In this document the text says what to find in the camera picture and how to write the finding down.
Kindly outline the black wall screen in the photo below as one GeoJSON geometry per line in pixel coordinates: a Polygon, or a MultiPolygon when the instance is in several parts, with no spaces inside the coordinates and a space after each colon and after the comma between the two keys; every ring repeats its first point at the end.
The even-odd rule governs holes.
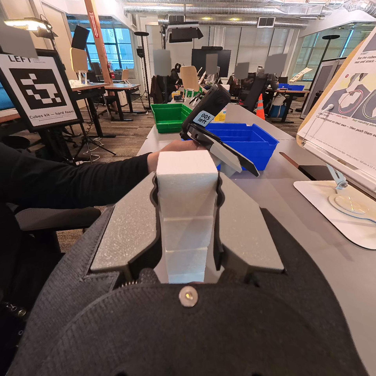
{"type": "Polygon", "coordinates": [[[192,49],[191,50],[191,65],[195,66],[199,76],[206,71],[206,56],[208,54],[217,54],[217,66],[219,67],[219,77],[228,77],[231,50],[224,49],[192,49]]]}

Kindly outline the black office chair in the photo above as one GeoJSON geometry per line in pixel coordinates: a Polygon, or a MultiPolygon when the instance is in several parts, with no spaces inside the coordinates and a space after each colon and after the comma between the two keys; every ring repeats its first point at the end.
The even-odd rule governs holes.
{"type": "Polygon", "coordinates": [[[256,77],[254,79],[254,82],[252,83],[252,86],[249,90],[249,93],[247,94],[247,97],[245,98],[243,102],[243,107],[253,112],[257,106],[260,94],[264,91],[265,83],[267,81],[267,78],[260,78],[256,77]]]}

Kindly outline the black studio softbox light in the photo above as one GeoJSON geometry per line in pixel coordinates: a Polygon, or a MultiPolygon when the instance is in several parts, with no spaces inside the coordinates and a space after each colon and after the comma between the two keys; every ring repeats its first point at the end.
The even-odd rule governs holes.
{"type": "Polygon", "coordinates": [[[172,43],[192,42],[194,39],[203,38],[199,23],[195,21],[182,24],[168,25],[166,29],[167,41],[172,43]]]}

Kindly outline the black floor lamp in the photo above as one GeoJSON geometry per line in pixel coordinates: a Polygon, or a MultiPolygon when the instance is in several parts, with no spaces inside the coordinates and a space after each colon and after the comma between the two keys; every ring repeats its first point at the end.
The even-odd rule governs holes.
{"type": "Polygon", "coordinates": [[[327,44],[326,44],[325,50],[324,50],[324,52],[322,54],[322,58],[321,58],[321,61],[320,61],[320,66],[321,66],[322,62],[324,61],[324,58],[325,58],[325,55],[326,55],[327,50],[329,48],[331,40],[336,40],[339,37],[340,37],[340,35],[325,35],[325,36],[322,36],[323,40],[327,40],[327,44]]]}

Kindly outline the person's left hand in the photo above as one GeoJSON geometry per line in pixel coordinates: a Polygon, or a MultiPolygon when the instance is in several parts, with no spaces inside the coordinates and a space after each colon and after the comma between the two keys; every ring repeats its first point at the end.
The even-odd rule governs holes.
{"type": "Polygon", "coordinates": [[[194,140],[174,140],[168,145],[166,145],[161,150],[149,153],[147,156],[147,166],[148,166],[148,172],[156,172],[157,169],[157,163],[159,154],[161,152],[184,152],[184,151],[196,151],[196,150],[205,150],[205,147],[200,145],[194,140]]]}

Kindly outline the framed black-white marker sign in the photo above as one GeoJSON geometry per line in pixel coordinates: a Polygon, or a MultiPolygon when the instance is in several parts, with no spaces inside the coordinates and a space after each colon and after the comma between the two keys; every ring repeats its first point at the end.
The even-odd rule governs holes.
{"type": "Polygon", "coordinates": [[[83,122],[59,54],[36,49],[36,58],[0,55],[0,79],[30,133],[83,122]]]}

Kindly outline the person's left forearm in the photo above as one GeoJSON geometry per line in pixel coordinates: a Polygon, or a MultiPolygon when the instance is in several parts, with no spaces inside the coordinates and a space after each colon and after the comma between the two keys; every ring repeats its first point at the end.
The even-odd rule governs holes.
{"type": "Polygon", "coordinates": [[[149,174],[147,158],[73,167],[1,144],[1,202],[49,209],[115,204],[149,174]]]}

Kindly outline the white foam cube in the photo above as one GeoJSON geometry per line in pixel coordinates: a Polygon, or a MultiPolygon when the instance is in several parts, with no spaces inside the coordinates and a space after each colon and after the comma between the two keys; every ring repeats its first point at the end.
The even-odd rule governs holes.
{"type": "Polygon", "coordinates": [[[208,151],[161,152],[156,176],[164,218],[213,216],[219,174],[208,151]]]}
{"type": "Polygon", "coordinates": [[[204,273],[208,248],[166,251],[168,275],[204,273]]]}
{"type": "Polygon", "coordinates": [[[204,275],[204,272],[168,275],[168,282],[170,284],[204,282],[204,275]]]}
{"type": "Polygon", "coordinates": [[[199,217],[164,218],[162,234],[166,251],[201,249],[209,246],[213,215],[199,217]]]}

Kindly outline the lit panel light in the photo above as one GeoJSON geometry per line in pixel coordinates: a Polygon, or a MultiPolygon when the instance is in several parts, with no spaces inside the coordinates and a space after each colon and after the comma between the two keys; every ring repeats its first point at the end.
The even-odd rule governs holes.
{"type": "Polygon", "coordinates": [[[46,21],[35,17],[26,17],[23,19],[8,19],[4,23],[7,26],[16,27],[22,30],[30,31],[35,36],[54,40],[58,35],[53,31],[52,25],[46,21]]]}

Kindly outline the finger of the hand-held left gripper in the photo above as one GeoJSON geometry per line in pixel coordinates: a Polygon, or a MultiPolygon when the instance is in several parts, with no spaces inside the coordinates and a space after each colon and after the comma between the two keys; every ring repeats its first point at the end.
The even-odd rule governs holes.
{"type": "Polygon", "coordinates": [[[254,163],[250,161],[247,157],[245,157],[241,153],[238,153],[237,151],[232,151],[232,154],[235,156],[236,159],[236,161],[234,162],[234,167],[232,167],[233,170],[235,170],[236,172],[241,172],[241,170],[244,168],[248,172],[252,173],[254,176],[260,176],[260,173],[257,170],[254,163]]]}
{"type": "Polygon", "coordinates": [[[209,153],[215,165],[220,165],[220,171],[224,175],[231,177],[235,172],[242,172],[240,161],[236,155],[213,138],[209,138],[209,140],[213,142],[209,148],[209,153]]]}

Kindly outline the green plastic bin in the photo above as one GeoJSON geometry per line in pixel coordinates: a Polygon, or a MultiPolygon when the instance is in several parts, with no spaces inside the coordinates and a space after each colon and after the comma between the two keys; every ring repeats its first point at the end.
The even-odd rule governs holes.
{"type": "Polygon", "coordinates": [[[156,129],[159,134],[180,133],[182,123],[192,109],[183,103],[152,104],[156,129]]]}

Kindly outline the black light stand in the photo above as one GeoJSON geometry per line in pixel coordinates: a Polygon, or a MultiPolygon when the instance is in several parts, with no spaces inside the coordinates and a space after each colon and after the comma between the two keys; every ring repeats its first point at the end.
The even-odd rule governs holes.
{"type": "Polygon", "coordinates": [[[143,60],[143,65],[144,65],[144,80],[145,80],[147,100],[148,100],[148,106],[146,107],[146,111],[151,111],[152,109],[151,109],[150,90],[149,90],[148,75],[147,75],[146,54],[145,54],[145,48],[144,48],[144,37],[147,37],[149,33],[144,32],[144,31],[136,31],[134,32],[134,34],[135,36],[141,38],[141,47],[137,49],[137,54],[143,60]]]}

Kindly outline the printed instruction sheet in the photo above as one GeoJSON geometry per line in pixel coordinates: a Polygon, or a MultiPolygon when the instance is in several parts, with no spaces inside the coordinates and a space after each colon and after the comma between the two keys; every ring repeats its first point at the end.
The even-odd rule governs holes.
{"type": "Polygon", "coordinates": [[[375,35],[374,29],[345,59],[296,136],[305,150],[372,192],[376,184],[375,35]]]}

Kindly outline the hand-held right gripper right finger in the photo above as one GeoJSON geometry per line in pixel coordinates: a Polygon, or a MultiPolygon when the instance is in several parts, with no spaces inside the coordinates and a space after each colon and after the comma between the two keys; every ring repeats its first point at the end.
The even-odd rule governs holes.
{"type": "Polygon", "coordinates": [[[284,270],[259,205],[219,172],[214,264],[232,270],[284,270]]]}

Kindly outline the wooden top desk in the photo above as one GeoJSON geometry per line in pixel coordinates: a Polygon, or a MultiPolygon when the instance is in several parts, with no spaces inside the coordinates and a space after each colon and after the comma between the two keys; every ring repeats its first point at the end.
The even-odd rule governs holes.
{"type": "Polygon", "coordinates": [[[288,89],[282,88],[282,89],[276,90],[275,93],[282,94],[285,97],[285,99],[284,99],[285,110],[283,112],[283,116],[280,119],[279,118],[271,118],[271,116],[269,116],[271,118],[271,122],[272,123],[281,123],[281,124],[294,124],[294,121],[287,120],[287,115],[289,114],[289,110],[290,110],[293,98],[294,97],[304,97],[306,93],[309,93],[309,91],[305,91],[305,90],[294,91],[294,90],[288,90],[288,89]]]}
{"type": "Polygon", "coordinates": [[[84,100],[87,103],[87,111],[92,124],[95,126],[96,134],[100,138],[115,138],[115,134],[104,134],[101,129],[100,119],[94,105],[93,99],[105,93],[105,83],[89,83],[71,87],[73,99],[84,100]]]}
{"type": "Polygon", "coordinates": [[[113,83],[113,84],[105,85],[105,90],[107,92],[114,92],[116,99],[119,99],[118,93],[121,92],[121,91],[124,91],[125,94],[126,94],[127,104],[129,106],[129,111],[126,111],[126,112],[142,114],[144,112],[133,110],[132,98],[131,98],[131,93],[139,91],[140,86],[141,86],[141,84],[113,83]]]}

